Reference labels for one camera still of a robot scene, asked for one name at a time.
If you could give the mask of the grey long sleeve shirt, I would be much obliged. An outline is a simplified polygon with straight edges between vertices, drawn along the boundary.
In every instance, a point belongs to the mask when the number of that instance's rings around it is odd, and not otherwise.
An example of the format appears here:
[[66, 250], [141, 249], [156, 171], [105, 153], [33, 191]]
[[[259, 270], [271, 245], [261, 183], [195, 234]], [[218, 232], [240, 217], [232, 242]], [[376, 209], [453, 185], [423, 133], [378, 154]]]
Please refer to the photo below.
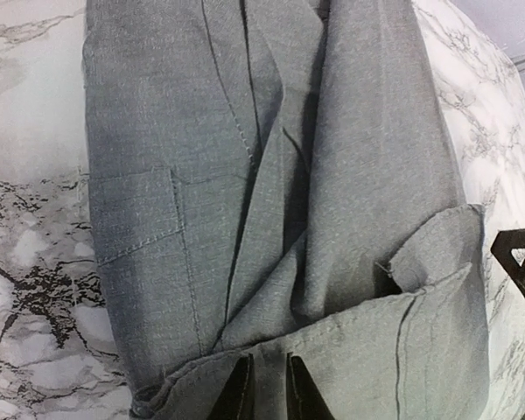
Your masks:
[[90, 1], [94, 252], [132, 419], [300, 356], [334, 419], [477, 419], [483, 213], [409, 1]]

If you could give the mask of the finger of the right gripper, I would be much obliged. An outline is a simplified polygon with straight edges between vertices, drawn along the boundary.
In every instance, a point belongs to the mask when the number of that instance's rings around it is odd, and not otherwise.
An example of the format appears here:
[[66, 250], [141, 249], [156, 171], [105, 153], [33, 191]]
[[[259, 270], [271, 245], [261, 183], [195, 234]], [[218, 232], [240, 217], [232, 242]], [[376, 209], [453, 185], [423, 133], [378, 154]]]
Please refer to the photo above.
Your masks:
[[500, 231], [491, 247], [495, 259], [525, 298], [525, 259], [518, 263], [512, 253], [514, 249], [525, 249], [525, 228]]

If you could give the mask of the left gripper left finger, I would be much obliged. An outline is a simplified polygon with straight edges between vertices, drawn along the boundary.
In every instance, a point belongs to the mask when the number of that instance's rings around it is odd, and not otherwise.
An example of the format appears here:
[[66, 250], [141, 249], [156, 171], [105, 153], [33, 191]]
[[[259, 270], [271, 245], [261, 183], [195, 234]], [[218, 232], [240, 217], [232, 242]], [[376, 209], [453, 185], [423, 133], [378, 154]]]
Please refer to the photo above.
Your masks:
[[208, 420], [253, 420], [255, 416], [255, 360], [241, 357], [227, 378]]

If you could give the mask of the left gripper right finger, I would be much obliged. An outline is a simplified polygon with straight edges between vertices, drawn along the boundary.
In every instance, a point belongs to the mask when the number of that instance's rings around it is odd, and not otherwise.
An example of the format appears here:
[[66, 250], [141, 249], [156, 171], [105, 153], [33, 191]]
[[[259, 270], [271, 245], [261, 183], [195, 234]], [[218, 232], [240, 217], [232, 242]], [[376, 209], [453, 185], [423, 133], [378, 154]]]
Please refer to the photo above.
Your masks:
[[286, 405], [289, 420], [333, 420], [319, 388], [300, 356], [286, 358]]

